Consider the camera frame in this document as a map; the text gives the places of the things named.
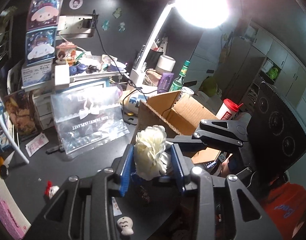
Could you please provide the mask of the red white plush charm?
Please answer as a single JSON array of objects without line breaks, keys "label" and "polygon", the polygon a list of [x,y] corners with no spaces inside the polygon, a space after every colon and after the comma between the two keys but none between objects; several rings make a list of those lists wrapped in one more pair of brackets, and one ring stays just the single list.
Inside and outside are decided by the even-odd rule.
[{"label": "red white plush charm", "polygon": [[57,185],[53,185],[51,181],[47,181],[47,186],[45,189],[45,196],[47,196],[49,199],[51,199],[59,190],[59,187]]}]

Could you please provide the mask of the blue character storage box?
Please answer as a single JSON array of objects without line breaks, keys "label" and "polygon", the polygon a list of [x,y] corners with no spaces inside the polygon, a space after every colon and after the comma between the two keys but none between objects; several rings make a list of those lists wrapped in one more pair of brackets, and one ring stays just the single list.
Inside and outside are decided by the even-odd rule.
[{"label": "blue character storage box", "polygon": [[25,36],[25,60],[28,66],[55,58],[57,27],[31,30]]}]

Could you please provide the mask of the white fabric flower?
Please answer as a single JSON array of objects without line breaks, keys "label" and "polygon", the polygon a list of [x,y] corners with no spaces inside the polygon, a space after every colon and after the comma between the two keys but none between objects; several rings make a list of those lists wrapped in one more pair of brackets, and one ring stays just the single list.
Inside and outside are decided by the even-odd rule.
[{"label": "white fabric flower", "polygon": [[167,153],[171,145],[163,126],[148,126],[138,132],[133,154],[137,175],[146,181],[166,175],[171,165]]}]

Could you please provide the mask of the purple card box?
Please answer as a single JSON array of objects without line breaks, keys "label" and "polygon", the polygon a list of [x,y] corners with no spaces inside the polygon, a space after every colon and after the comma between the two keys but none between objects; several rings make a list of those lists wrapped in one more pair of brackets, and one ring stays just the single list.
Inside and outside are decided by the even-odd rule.
[{"label": "purple card box", "polygon": [[157,85],[157,92],[158,93],[165,93],[169,91],[169,88],[171,86],[172,80],[173,80],[174,73],[167,73],[164,72],[159,80],[159,83]]}]

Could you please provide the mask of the clear plastic zip bag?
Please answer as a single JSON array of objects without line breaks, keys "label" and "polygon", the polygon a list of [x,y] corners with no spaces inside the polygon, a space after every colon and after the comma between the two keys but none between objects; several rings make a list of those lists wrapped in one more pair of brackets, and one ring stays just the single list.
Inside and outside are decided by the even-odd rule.
[{"label": "clear plastic zip bag", "polygon": [[69,159],[129,133],[116,87],[83,86],[51,95],[54,125]]}]

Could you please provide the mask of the pink character storage box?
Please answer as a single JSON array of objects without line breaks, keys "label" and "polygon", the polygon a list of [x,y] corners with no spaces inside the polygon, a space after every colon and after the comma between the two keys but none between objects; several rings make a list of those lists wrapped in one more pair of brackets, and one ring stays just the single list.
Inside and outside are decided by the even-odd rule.
[{"label": "pink character storage box", "polygon": [[63,0],[31,0],[26,30],[54,27],[59,22]]}]

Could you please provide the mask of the green glass bottle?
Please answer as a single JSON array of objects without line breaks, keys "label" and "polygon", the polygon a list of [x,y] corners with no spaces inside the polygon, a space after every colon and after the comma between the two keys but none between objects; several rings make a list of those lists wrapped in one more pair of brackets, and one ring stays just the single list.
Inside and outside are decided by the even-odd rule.
[{"label": "green glass bottle", "polygon": [[173,92],[173,91],[177,91],[177,90],[181,90],[184,84],[184,79],[186,77],[186,73],[187,70],[190,66],[190,61],[185,61],[184,65],[182,66],[181,71],[178,74],[178,77],[176,79],[173,80],[169,91]]}]

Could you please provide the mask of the black marker pen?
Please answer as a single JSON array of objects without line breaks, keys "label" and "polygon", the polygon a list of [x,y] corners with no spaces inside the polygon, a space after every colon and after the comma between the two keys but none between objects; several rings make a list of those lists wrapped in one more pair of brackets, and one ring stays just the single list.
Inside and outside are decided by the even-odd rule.
[{"label": "black marker pen", "polygon": [[54,146],[46,150],[46,154],[53,154],[55,152],[64,152],[63,146]]}]

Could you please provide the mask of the anime art card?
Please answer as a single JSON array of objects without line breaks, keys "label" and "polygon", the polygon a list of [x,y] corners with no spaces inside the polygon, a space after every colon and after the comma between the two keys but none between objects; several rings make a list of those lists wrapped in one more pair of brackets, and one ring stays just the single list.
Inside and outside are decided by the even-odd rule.
[{"label": "anime art card", "polygon": [[24,90],[5,96],[4,106],[20,135],[30,135],[37,131],[29,97]]}]

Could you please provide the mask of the small white ghost charm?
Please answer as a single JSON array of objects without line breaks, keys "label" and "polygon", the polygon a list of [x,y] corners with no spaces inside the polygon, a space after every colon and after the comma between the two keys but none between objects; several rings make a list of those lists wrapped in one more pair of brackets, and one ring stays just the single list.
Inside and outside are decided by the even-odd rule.
[{"label": "small white ghost charm", "polygon": [[117,220],[117,227],[120,230],[122,236],[131,236],[134,234],[133,221],[130,217],[121,217]]}]

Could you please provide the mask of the white cylinder container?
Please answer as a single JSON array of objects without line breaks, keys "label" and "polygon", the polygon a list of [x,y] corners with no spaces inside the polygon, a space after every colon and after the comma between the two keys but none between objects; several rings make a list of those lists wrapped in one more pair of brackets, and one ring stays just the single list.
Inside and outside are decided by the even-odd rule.
[{"label": "white cylinder container", "polygon": [[173,71],[175,63],[176,61],[172,57],[169,57],[167,55],[161,55],[158,59],[155,70],[159,74],[171,73]]}]

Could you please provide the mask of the red lidded white cup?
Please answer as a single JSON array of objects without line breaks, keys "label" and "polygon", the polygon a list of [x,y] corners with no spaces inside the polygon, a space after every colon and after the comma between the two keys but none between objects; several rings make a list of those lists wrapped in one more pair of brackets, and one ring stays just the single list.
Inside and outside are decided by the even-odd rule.
[{"label": "red lidded white cup", "polygon": [[216,117],[219,120],[230,120],[235,116],[235,114],[239,111],[242,105],[243,103],[238,105],[230,99],[225,99],[220,109],[216,113]]}]

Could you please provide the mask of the white drawer organizer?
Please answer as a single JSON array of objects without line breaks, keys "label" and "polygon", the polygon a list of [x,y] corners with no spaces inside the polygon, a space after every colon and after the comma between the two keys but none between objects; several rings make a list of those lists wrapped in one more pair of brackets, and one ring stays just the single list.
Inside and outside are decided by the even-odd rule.
[{"label": "white drawer organizer", "polygon": [[37,117],[43,130],[54,126],[52,113],[51,93],[35,95],[33,94],[33,103],[37,111]]}]

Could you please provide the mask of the small anime figurine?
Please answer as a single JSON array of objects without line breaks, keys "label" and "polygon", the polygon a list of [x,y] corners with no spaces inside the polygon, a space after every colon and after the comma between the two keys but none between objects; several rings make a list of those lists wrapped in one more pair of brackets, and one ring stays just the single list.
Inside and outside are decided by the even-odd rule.
[{"label": "small anime figurine", "polygon": [[68,41],[56,46],[56,64],[73,65],[76,59],[76,48],[74,43]]}]

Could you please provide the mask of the brown cardboard box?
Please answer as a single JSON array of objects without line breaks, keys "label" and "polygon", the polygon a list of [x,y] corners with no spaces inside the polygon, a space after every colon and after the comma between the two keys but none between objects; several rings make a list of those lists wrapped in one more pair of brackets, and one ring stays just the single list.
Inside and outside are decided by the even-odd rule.
[{"label": "brown cardboard box", "polygon": [[186,93],[180,95],[179,91],[174,91],[157,94],[140,103],[137,125],[131,142],[135,142],[138,132],[154,125],[163,126],[169,138],[193,135],[202,119],[218,118]]}]

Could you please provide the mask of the white wall socket panel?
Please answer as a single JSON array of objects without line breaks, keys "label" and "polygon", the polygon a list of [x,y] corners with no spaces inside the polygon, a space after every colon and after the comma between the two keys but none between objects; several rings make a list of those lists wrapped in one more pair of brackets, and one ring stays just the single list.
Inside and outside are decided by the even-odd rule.
[{"label": "white wall socket panel", "polygon": [[92,38],[95,29],[89,28],[92,14],[62,15],[59,17],[56,40]]}]

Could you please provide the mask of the white pink sachet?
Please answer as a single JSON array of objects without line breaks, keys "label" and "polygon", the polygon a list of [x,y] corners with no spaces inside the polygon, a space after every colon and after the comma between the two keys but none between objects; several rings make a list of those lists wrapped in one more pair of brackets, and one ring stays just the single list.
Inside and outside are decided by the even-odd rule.
[{"label": "white pink sachet", "polygon": [[29,157],[32,157],[39,149],[44,147],[46,144],[49,143],[46,135],[44,133],[40,133],[36,136],[32,141],[28,142],[25,146],[26,151]]}]

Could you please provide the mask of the pink PinkDolo box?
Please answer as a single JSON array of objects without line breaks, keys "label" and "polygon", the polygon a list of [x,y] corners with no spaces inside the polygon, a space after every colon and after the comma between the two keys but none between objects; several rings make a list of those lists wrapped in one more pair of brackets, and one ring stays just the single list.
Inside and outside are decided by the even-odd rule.
[{"label": "pink PinkDolo box", "polygon": [[12,215],[9,206],[4,200],[0,200],[0,222],[4,225],[13,239],[23,239],[25,233]]}]

